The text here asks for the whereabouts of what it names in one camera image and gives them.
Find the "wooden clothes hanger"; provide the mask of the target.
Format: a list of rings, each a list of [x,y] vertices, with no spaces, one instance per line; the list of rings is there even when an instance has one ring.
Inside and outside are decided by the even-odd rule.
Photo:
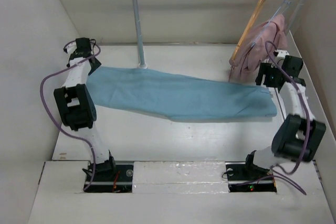
[[[260,14],[260,12],[261,12],[264,4],[265,4],[265,1],[266,0],[258,0],[257,5],[256,5],[251,17],[250,17],[245,29],[244,29],[244,32],[242,33],[242,35],[241,35],[241,37],[240,37],[240,39],[239,39],[239,41],[236,45],[236,48],[235,48],[235,50],[234,50],[234,52],[233,52],[233,54],[230,58],[232,61],[235,60],[238,50],[240,49],[241,45],[243,44],[243,42],[244,42],[246,36],[248,35],[249,31],[251,30],[251,28],[255,24],[259,14]]]

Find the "light blue trousers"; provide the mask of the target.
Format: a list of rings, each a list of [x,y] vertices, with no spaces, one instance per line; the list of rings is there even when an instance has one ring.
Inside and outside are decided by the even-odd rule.
[[[277,109],[267,88],[150,69],[100,67],[88,77],[95,105],[180,122],[270,118]]]

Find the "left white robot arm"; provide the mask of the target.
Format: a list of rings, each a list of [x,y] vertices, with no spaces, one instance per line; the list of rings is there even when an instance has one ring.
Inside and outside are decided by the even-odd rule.
[[[94,55],[94,39],[77,38],[64,46],[64,51],[71,51],[67,67],[68,76],[62,87],[54,90],[54,98],[64,126],[71,129],[71,134],[88,141],[88,152],[92,163],[83,171],[94,182],[111,181],[117,176],[115,160],[101,140],[95,122],[97,112],[87,88],[88,77],[101,63]]]

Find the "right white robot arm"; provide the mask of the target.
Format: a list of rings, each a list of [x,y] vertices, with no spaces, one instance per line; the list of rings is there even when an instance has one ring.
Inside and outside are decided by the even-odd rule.
[[[276,88],[285,105],[286,118],[269,147],[253,151],[246,157],[243,173],[254,179],[273,167],[286,175],[294,174],[301,163],[313,160],[326,132],[326,125],[317,121],[306,97],[306,82],[299,77],[303,60],[286,55],[270,56],[261,63],[255,83]]]

